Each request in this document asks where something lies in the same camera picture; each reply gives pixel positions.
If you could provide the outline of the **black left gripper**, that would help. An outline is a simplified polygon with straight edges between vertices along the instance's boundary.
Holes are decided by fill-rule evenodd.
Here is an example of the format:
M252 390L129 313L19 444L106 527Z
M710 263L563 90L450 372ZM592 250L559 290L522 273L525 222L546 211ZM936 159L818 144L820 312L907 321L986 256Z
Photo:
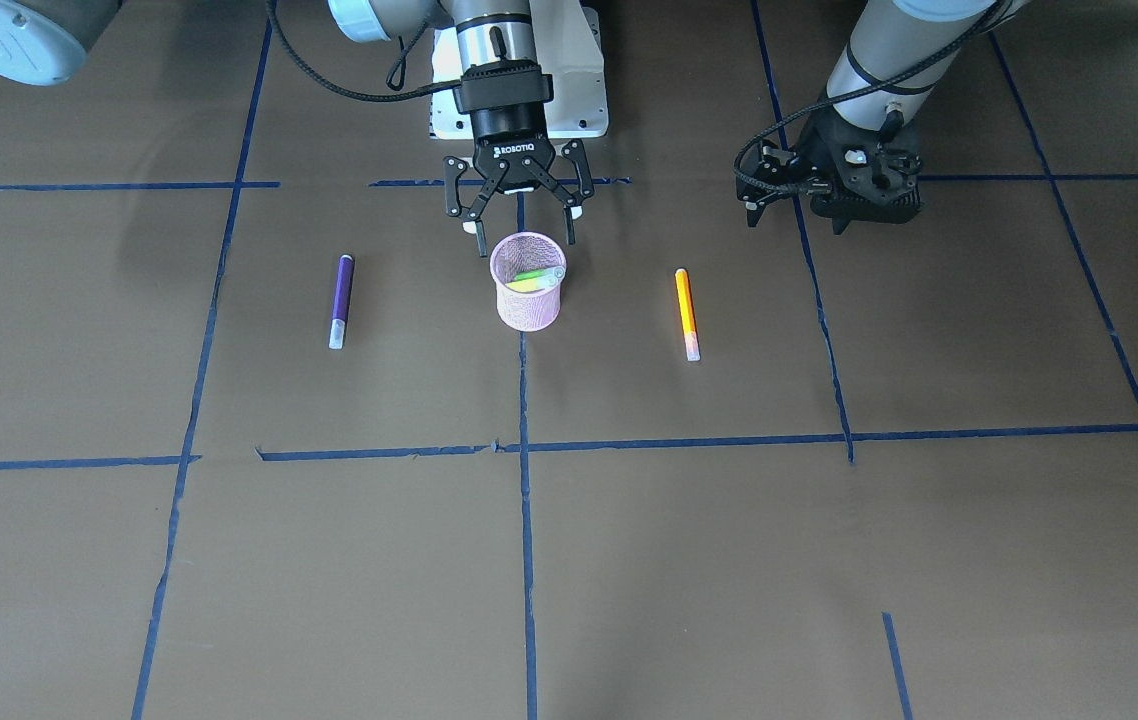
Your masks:
M754 144L754 176L797 176L797 155L828 184L828 190L813 195L810 209L830 220L838 235L853 223L912 222L924 206L918 190L924 163L915 123L901 117L901 111L889 111L880 127L861 129L835 108L816 110L793 146L795 154L775 143ZM748 227L757 227L770 205L798 193L798 184L747 184Z

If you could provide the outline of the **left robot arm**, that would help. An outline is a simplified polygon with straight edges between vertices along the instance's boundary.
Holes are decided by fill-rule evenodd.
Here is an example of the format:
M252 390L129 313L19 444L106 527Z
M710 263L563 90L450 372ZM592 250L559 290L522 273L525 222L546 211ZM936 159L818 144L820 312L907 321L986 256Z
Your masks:
M819 100L735 156L735 196L756 227L770 205L806 197L840 234L904 224L922 208L915 119L963 45L1011 20L1020 1L869 1Z

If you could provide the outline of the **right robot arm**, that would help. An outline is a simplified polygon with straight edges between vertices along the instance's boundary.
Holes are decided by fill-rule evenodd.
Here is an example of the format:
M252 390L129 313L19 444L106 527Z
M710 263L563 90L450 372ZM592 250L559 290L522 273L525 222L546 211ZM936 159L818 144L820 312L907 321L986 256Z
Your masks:
M121 10L118 1L0 1L0 76L61 85ZM319 86L358 102L429 97L455 121L445 138L469 138L469 158L445 158L445 212L487 254L483 214L493 196L545 190L563 208L564 241L595 196L587 138L609 126L597 13L579 1L331 1L337 28L357 44L399 40L389 91L336 85L284 36L278 5L269 32Z

